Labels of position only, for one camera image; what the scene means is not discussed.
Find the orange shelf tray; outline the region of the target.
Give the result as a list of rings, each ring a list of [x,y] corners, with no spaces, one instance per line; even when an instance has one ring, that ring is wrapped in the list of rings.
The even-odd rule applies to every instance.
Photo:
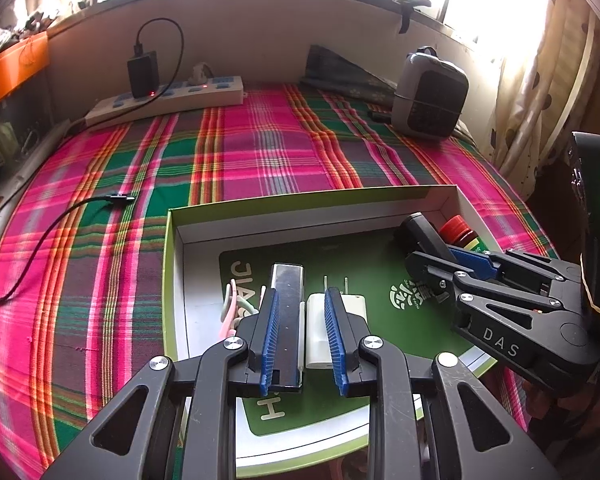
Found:
[[[47,32],[40,32],[0,53],[0,102],[49,65]]]

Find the red cap brown bottle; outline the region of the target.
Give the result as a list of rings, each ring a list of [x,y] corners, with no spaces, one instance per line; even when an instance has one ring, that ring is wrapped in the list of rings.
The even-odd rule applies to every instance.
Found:
[[[480,248],[481,240],[478,234],[468,226],[468,223],[460,214],[449,218],[439,229],[439,234],[448,245],[474,250],[475,252]]]

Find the cream patterned curtain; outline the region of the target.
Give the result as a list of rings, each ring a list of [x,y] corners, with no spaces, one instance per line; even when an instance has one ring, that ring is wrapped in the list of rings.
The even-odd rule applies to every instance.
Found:
[[[566,144],[600,64],[586,0],[491,0],[483,41],[500,62],[491,162],[521,198]]]

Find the white power strip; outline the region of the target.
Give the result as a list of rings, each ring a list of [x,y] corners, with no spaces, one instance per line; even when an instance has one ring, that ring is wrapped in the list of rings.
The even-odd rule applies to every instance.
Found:
[[[196,86],[177,81],[156,100],[153,96],[135,99],[131,92],[101,100],[86,114],[84,120],[87,127],[107,127],[125,120],[139,120],[207,107],[239,105],[243,100],[244,85],[239,76],[215,77]]]

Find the black window latch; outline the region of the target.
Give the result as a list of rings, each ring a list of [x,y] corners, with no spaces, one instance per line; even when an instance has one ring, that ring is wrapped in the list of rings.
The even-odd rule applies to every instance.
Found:
[[[421,6],[430,8],[431,6],[430,0],[398,0],[396,3],[400,6],[401,14],[401,25],[398,31],[399,35],[407,33],[411,25],[412,14],[416,8],[420,8]]]

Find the grey portable heater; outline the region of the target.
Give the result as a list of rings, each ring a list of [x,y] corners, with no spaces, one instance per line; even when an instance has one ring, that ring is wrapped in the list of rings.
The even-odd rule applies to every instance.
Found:
[[[433,47],[407,55],[394,90],[391,125],[397,132],[434,141],[454,131],[469,90],[464,70],[438,57]]]

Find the white plug on strip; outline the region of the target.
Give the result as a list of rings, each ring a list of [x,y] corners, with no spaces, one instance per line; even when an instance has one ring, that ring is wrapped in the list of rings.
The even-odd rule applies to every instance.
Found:
[[[199,62],[194,65],[187,83],[191,86],[200,86],[201,84],[206,84],[213,77],[214,73],[210,65],[206,62]]]

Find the black cylindrical device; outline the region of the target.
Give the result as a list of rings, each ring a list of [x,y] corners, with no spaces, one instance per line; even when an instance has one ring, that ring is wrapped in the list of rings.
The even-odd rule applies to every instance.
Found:
[[[414,212],[403,220],[393,234],[404,255],[424,252],[446,261],[457,263],[445,241],[421,212]]]

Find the silver metal rectangular case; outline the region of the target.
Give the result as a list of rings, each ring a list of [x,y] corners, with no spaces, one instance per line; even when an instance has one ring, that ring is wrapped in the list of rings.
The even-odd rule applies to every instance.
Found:
[[[302,387],[306,345],[306,302],[302,266],[275,263],[271,287],[278,296],[279,329],[272,389],[298,392]]]

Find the green cardboard box tray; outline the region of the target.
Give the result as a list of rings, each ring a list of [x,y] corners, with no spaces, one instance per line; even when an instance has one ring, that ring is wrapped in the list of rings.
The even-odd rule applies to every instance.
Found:
[[[373,334],[407,353],[456,354],[476,375],[493,360],[451,330],[452,309],[414,289],[393,232],[413,212],[435,226],[461,216],[487,248],[498,241],[454,185],[359,188],[176,208],[166,222],[163,344],[174,360],[200,356],[221,335],[225,287],[257,302],[277,263],[303,269],[306,295],[335,286],[362,296]],[[364,400],[339,395],[332,374],[309,370],[298,392],[239,402],[239,477],[332,460],[367,442]]]

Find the plaid pink green cloth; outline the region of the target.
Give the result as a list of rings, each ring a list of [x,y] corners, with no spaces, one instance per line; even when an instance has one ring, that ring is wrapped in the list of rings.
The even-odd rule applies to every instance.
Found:
[[[294,84],[239,106],[84,132],[55,152],[0,241],[0,478],[38,478],[162,350],[166,215],[274,194],[457,185],[503,248],[551,255],[524,201],[467,141],[433,144],[360,101]]]

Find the black charger plug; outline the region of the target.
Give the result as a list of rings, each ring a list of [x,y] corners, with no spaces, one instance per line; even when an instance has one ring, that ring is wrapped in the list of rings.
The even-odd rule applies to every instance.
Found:
[[[135,49],[134,55],[128,61],[128,74],[134,99],[154,96],[159,88],[156,52]]]

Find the white power adapter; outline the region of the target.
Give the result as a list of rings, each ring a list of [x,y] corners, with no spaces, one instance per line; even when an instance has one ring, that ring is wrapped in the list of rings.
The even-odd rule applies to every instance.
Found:
[[[350,292],[349,278],[342,282],[341,298],[348,313],[367,320],[365,297]],[[329,342],[325,322],[325,293],[314,292],[306,300],[306,350],[304,366],[307,370],[331,370]]]

